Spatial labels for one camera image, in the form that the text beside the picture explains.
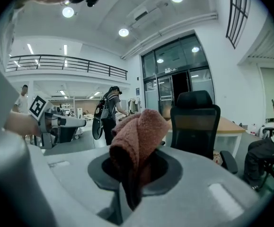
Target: black pants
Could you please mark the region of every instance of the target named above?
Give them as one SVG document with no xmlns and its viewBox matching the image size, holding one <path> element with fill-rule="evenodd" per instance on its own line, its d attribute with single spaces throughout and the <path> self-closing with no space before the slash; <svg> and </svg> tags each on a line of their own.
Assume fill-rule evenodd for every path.
<svg viewBox="0 0 274 227">
<path fill-rule="evenodd" d="M 252 142 L 245 157 L 244 177 L 250 186 L 259 186 L 263 162 L 274 161 L 274 143 L 270 138 Z"/>
<path fill-rule="evenodd" d="M 116 122 L 113 119 L 107 118 L 103 119 L 103 130 L 105 134 L 105 140 L 106 140 L 106 145 L 111 145 L 113 136 L 112 136 L 112 129 L 116 126 Z"/>
</svg>

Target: chair headrest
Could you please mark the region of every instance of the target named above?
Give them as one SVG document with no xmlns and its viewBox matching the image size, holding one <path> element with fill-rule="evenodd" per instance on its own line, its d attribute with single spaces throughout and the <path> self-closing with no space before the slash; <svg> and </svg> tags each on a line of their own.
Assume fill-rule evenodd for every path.
<svg viewBox="0 0 274 227">
<path fill-rule="evenodd" d="M 208 108 L 212 106 L 212 99 L 207 91 L 181 93 L 177 100 L 179 108 Z"/>
</svg>

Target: gray shirt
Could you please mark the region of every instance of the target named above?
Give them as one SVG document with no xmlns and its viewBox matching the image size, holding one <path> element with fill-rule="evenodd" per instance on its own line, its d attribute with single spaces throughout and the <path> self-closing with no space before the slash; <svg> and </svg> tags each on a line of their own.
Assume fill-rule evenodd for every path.
<svg viewBox="0 0 274 227">
<path fill-rule="evenodd" d="M 112 114 L 112 119 L 116 121 L 116 104 L 121 102 L 119 96 L 111 94 L 107 97 L 109 101 L 109 112 Z"/>
</svg>

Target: mesh backrest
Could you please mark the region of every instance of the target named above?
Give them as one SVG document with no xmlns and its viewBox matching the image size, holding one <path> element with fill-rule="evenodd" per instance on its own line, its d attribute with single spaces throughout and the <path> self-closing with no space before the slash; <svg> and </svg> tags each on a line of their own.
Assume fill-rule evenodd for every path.
<svg viewBox="0 0 274 227">
<path fill-rule="evenodd" d="M 170 110 L 173 127 L 171 147 L 213 159 L 213 146 L 220 120 L 220 108 Z"/>
</svg>

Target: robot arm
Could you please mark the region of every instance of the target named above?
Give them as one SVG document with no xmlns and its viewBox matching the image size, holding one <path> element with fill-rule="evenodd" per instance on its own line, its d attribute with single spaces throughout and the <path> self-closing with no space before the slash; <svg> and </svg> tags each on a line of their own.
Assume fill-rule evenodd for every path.
<svg viewBox="0 0 274 227">
<path fill-rule="evenodd" d="M 29 113 L 38 121 L 43 149 L 70 142 L 77 129 L 86 125 L 84 119 L 57 115 L 53 105 L 40 96 L 35 97 Z"/>
</svg>

